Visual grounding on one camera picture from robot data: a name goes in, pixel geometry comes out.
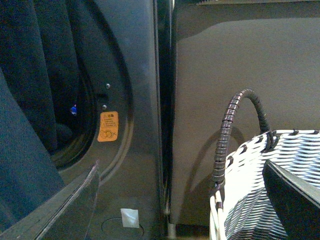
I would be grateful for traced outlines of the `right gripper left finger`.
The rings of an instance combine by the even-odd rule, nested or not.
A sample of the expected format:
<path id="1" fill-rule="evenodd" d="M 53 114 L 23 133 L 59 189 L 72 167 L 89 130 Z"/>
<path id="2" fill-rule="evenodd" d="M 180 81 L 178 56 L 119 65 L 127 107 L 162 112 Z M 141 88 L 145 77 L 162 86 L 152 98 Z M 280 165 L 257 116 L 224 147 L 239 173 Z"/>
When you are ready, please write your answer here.
<path id="1" fill-rule="evenodd" d="M 99 163 L 0 234 L 2 240 L 84 240 L 100 186 Z"/>

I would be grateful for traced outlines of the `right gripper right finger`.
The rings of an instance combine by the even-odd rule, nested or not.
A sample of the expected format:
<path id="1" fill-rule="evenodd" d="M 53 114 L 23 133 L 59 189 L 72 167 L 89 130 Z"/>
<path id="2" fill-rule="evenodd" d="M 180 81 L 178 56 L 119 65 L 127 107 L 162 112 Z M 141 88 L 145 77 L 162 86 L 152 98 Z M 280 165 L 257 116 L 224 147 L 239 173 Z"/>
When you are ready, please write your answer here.
<path id="1" fill-rule="evenodd" d="M 320 238 L 320 189 L 267 160 L 262 170 L 267 196 L 290 240 Z"/>

